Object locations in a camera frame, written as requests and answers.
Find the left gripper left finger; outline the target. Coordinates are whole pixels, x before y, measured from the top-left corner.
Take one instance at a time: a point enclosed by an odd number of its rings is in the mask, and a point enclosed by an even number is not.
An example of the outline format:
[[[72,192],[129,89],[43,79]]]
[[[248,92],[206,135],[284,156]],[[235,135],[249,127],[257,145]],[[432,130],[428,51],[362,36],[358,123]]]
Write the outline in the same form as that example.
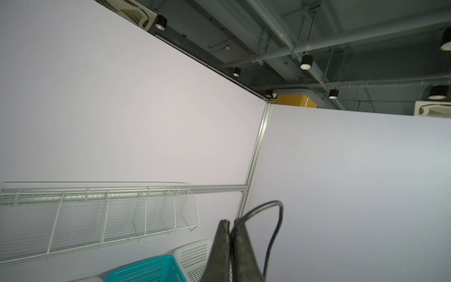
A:
[[[230,222],[221,220],[211,247],[201,282],[230,281]]]

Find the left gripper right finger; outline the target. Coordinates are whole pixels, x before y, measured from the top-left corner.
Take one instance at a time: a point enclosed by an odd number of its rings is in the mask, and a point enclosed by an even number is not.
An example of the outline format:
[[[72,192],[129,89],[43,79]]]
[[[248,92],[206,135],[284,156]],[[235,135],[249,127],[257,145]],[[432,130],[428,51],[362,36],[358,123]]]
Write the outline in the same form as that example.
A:
[[[235,225],[230,234],[231,237],[231,266],[234,282],[263,282],[249,233],[245,224]]]

